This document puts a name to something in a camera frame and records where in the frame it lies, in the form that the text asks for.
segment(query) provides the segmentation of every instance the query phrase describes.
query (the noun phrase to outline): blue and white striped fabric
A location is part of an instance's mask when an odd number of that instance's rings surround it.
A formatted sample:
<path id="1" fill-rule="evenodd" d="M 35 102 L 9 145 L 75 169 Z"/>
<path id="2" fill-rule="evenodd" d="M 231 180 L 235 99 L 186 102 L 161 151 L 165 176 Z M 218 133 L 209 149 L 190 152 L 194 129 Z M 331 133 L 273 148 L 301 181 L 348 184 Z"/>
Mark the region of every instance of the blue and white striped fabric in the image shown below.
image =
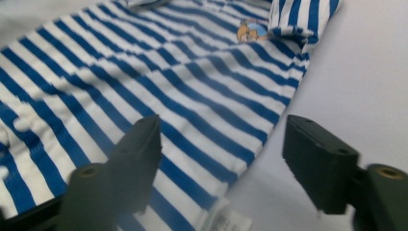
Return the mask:
<path id="1" fill-rule="evenodd" d="M 0 53 L 0 206 L 15 216 L 105 162 L 132 124 L 162 119 L 164 159 L 143 215 L 123 230 L 200 230 L 260 153 L 339 0 L 183 1 L 149 11 L 101 3 Z M 239 43 L 247 18 L 271 38 Z"/>

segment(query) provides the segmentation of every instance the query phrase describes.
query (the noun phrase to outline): white table surface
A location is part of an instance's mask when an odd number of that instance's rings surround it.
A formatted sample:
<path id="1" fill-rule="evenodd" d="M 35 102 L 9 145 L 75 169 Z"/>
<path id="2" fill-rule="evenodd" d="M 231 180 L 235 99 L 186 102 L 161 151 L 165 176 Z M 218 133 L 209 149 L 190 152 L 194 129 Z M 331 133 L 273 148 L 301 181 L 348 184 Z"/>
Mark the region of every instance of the white table surface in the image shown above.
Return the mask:
<path id="1" fill-rule="evenodd" d="M 98 0 L 0 0 L 0 46 Z M 347 231 L 318 212 L 281 157 L 286 115 L 308 117 L 357 149 L 360 166 L 408 172 L 408 1 L 344 0 L 266 148 L 227 197 L 254 231 Z"/>

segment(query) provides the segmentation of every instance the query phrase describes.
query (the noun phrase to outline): cartoon patch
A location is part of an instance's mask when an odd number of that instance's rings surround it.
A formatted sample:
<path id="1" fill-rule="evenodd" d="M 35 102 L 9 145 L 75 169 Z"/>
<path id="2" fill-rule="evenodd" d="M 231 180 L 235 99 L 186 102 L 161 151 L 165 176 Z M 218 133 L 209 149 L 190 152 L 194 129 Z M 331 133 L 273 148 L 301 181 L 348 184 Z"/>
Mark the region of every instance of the cartoon patch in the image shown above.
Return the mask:
<path id="1" fill-rule="evenodd" d="M 266 26 L 262 25 L 261 20 L 246 19 L 241 21 L 241 26 L 237 32 L 239 42 L 249 42 L 256 40 L 264 40 L 268 38 Z"/>

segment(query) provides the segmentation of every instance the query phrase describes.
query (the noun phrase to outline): white background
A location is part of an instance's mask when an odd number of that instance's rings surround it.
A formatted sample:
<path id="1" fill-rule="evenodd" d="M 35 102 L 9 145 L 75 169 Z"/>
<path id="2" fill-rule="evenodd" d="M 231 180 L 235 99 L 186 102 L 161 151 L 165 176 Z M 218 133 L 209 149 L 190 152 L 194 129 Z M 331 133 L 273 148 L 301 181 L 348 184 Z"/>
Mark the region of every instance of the white background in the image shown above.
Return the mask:
<path id="1" fill-rule="evenodd" d="M 97 0 L 0 0 L 0 46 Z M 227 194 L 254 231 L 347 231 L 318 212 L 281 157 L 286 115 L 308 117 L 361 154 L 408 171 L 408 1 L 344 0 L 265 150 Z"/>

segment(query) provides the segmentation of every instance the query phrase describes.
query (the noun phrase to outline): striped shirt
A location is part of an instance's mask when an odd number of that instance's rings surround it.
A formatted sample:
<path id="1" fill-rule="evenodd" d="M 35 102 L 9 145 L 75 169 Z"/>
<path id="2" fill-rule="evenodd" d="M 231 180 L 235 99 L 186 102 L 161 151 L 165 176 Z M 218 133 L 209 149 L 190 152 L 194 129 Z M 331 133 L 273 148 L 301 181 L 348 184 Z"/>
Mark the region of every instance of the striped shirt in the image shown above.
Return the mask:
<path id="1" fill-rule="evenodd" d="M 106 2 L 0 52 L 0 206 L 7 218 L 104 163 L 138 119 L 162 120 L 163 160 L 144 214 L 122 230 L 200 230 L 262 150 L 339 0 Z M 242 22 L 268 38 L 239 42 Z"/>

